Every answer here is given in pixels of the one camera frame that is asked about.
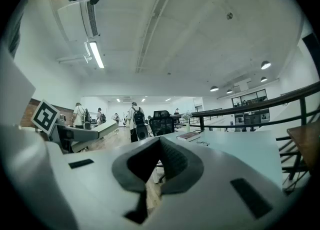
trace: black rectangle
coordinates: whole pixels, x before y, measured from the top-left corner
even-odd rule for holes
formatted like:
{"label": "black rectangle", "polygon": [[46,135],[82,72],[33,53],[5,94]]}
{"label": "black rectangle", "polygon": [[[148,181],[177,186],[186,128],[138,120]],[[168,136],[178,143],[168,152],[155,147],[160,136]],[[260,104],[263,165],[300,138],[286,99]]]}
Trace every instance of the black rectangle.
{"label": "black rectangle", "polygon": [[75,162],[71,162],[69,163],[69,166],[71,169],[75,169],[75,168],[79,168],[88,164],[92,164],[94,163],[93,160],[91,159],[85,159],[85,160],[80,160],[80,161],[75,161]]}
{"label": "black rectangle", "polygon": [[271,205],[245,179],[234,179],[230,183],[256,219],[272,210]]}

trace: book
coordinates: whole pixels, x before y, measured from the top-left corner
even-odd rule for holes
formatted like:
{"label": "book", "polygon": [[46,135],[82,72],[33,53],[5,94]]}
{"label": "book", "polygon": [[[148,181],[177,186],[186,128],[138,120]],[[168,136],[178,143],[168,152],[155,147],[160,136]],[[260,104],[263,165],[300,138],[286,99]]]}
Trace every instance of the book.
{"label": "book", "polygon": [[186,134],[183,134],[183,135],[176,137],[177,140],[184,140],[184,141],[188,141],[188,142],[195,140],[195,139],[198,139],[198,138],[200,138],[200,133],[196,133],[196,132],[188,132]]}

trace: black mesh chair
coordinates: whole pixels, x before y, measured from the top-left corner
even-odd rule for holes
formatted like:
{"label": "black mesh chair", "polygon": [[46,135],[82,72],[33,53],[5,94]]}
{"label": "black mesh chair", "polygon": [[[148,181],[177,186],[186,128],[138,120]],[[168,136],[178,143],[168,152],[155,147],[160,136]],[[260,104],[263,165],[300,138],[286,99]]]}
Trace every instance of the black mesh chair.
{"label": "black mesh chair", "polygon": [[[170,134],[175,132],[174,119],[170,117],[168,111],[154,111],[153,118],[149,120],[149,125],[151,127],[153,135],[161,136],[165,134]],[[163,168],[162,162],[159,162],[156,167]],[[163,174],[159,178],[159,183],[162,182],[162,179],[165,177]]]}

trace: table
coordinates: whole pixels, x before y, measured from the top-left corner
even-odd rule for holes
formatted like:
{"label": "table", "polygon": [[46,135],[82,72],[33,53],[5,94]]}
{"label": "table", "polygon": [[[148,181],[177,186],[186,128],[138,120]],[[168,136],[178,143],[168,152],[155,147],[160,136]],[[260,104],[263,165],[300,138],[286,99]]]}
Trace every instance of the table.
{"label": "table", "polygon": [[286,131],[295,142],[303,160],[312,174],[320,153],[320,120]]}
{"label": "table", "polygon": [[[164,135],[167,139],[183,145],[186,141],[177,140],[177,136],[185,134],[178,131]],[[256,171],[267,177],[282,189],[282,166],[276,138],[271,131],[255,132],[222,132],[205,130],[189,144],[197,141],[209,143],[209,148],[226,152],[237,157]]]}

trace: white desk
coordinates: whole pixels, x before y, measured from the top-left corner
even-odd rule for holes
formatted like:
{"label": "white desk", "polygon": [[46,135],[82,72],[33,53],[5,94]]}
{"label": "white desk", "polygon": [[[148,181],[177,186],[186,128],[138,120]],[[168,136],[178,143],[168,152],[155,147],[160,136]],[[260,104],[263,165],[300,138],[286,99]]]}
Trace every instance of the white desk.
{"label": "white desk", "polygon": [[[186,141],[177,140],[177,136],[185,134],[179,131],[164,135],[167,139],[183,145]],[[222,132],[205,130],[189,144],[197,141],[209,143],[209,148],[233,155],[273,181],[282,189],[282,167],[276,138],[271,131],[255,132]]]}

